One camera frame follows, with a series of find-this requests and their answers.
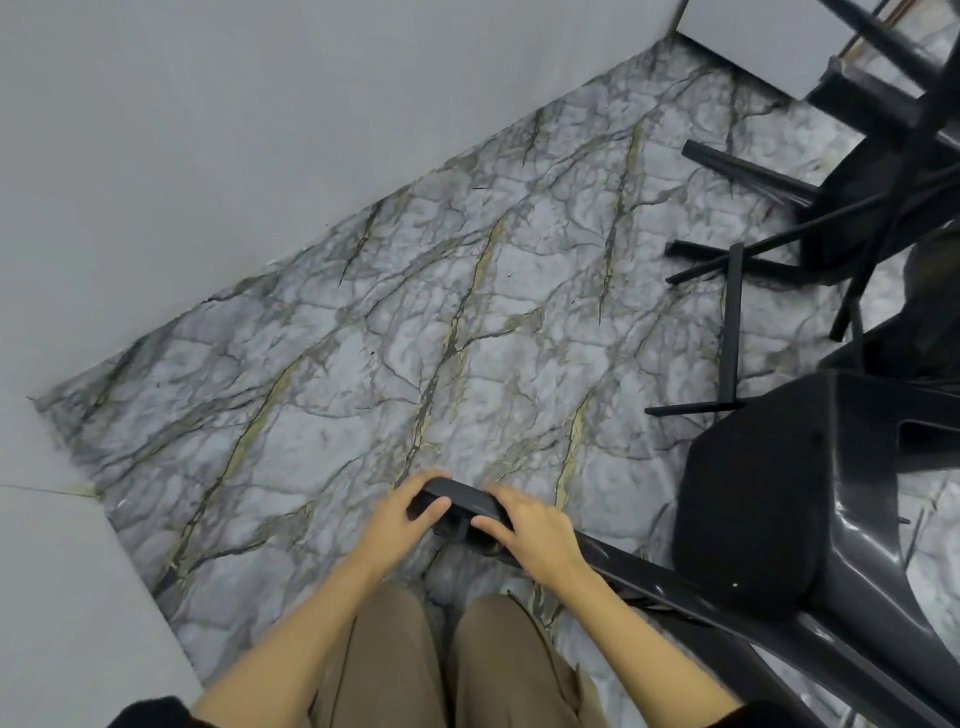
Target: person's right arm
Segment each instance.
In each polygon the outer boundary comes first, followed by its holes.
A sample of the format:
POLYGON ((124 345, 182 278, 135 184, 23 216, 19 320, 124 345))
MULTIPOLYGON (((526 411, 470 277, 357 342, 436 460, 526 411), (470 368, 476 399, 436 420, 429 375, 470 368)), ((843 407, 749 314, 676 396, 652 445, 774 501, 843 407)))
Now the person's right arm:
POLYGON ((564 513, 513 488, 488 490, 507 510, 514 530, 484 516, 472 524, 508 548, 573 613, 650 728, 705 728, 740 707, 593 572, 564 513))

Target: person's left arm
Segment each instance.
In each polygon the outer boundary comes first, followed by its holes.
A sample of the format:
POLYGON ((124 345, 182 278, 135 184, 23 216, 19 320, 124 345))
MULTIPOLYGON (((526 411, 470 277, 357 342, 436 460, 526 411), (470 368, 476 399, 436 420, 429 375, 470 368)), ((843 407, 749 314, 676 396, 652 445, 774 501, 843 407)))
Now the person's left arm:
POLYGON ((434 477, 449 473, 412 475, 381 500, 356 548, 201 696, 193 716, 217 728, 298 728, 330 650, 361 602, 450 507, 449 498, 438 498, 418 519, 407 519, 410 501, 434 477))

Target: person's left hand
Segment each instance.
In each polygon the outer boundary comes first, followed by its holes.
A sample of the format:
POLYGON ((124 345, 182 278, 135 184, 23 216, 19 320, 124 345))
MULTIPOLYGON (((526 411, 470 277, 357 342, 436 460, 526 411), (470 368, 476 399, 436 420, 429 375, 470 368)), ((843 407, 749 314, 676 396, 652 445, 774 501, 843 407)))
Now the person's left hand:
POLYGON ((450 477, 450 473, 436 469, 415 473, 374 507, 367 529, 350 558, 372 569, 377 580, 386 576, 450 507, 450 498, 440 497, 430 503, 415 521, 407 518, 410 501, 428 480, 435 477, 450 477))

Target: black shirt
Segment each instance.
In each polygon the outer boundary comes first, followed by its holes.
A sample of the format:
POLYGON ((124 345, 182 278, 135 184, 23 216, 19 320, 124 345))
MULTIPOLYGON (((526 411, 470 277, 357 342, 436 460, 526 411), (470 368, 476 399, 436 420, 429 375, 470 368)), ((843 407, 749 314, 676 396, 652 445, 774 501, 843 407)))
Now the black shirt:
MULTIPOLYGON (((197 720, 175 697, 133 703, 108 728, 214 728, 197 720)), ((734 711, 712 728, 804 728, 793 714, 774 703, 757 702, 734 711)))

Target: pants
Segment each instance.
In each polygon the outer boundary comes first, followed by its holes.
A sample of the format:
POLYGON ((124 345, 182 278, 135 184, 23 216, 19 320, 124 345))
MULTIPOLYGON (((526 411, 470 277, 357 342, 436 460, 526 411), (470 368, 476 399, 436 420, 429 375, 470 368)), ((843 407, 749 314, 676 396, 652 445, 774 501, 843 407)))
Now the pants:
POLYGON ((423 605, 382 584, 338 642, 313 728, 608 728, 597 689, 510 596, 470 603, 442 677, 423 605))

